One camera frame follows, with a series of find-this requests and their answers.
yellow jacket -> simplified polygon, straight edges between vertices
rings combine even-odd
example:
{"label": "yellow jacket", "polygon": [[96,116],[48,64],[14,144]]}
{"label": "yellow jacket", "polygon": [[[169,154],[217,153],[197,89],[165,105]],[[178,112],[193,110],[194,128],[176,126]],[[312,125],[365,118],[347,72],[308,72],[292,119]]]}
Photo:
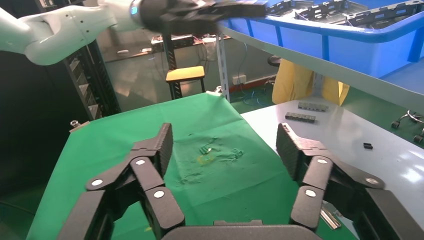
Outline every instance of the yellow jacket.
{"label": "yellow jacket", "polygon": [[[314,72],[291,61],[281,59],[272,91],[275,104],[307,97],[312,92]],[[349,85],[324,76],[322,96],[334,104],[341,105],[349,91]]]}

blue plastic bin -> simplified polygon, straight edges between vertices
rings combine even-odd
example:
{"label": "blue plastic bin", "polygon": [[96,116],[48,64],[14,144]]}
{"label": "blue plastic bin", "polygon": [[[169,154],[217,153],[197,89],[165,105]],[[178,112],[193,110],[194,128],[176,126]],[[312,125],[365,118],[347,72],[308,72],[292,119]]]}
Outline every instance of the blue plastic bin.
{"label": "blue plastic bin", "polygon": [[267,16],[265,19],[233,18],[221,24],[263,42],[321,58],[377,78],[424,57],[424,12],[383,29],[274,16]]}

green tablecloth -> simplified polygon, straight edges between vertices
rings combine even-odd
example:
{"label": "green tablecloth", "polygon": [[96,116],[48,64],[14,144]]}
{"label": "green tablecloth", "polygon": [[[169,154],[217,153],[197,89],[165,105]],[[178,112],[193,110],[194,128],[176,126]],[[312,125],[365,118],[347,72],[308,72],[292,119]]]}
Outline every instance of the green tablecloth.
{"label": "green tablecloth", "polygon": [[[105,117],[73,132],[27,239],[55,239],[86,182],[121,162],[134,142],[154,137],[163,122],[172,123],[174,136],[164,179],[187,225],[256,219],[267,225],[288,223],[297,184],[224,98],[203,93]],[[211,149],[207,156],[204,149]],[[331,231],[322,220],[317,233],[325,240],[354,239],[346,227]],[[138,203],[115,222],[114,240],[154,238]]]}

white robotic arm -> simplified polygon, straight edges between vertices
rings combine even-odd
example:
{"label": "white robotic arm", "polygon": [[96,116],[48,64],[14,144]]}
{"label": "white robotic arm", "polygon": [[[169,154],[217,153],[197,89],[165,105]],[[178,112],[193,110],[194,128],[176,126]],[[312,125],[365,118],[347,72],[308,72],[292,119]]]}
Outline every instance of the white robotic arm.
{"label": "white robotic arm", "polygon": [[134,2],[99,0],[97,7],[72,5],[19,19],[0,8],[0,50],[25,54],[37,65],[55,64],[108,27],[116,31],[142,27],[131,18],[138,11]]}
{"label": "white robotic arm", "polygon": [[16,19],[0,8],[0,51],[24,54],[37,65],[55,64],[93,42],[108,27],[146,27],[169,34],[216,30],[231,17],[264,17],[265,1],[98,0],[96,7],[71,5]]}

green floor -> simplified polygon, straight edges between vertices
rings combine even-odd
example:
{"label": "green floor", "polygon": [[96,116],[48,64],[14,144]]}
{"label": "green floor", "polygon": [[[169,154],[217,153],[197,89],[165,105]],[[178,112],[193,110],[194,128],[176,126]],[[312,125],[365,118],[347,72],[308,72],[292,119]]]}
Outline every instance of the green floor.
{"label": "green floor", "polygon": [[[266,90],[263,87],[256,87],[245,90],[244,92],[245,94],[236,92],[231,95],[231,105],[240,114],[273,105],[271,100],[271,85],[268,85]],[[405,119],[401,122],[399,129],[392,129],[392,121],[405,114],[407,110],[355,88],[350,88],[343,107],[410,142],[412,142],[414,135],[419,134],[422,127],[424,127],[419,123],[413,123]],[[11,195],[1,196],[0,201],[20,206],[31,212],[36,212],[44,189],[45,185],[40,185]],[[32,219],[33,217],[26,212],[0,204],[0,239],[24,240]]]}

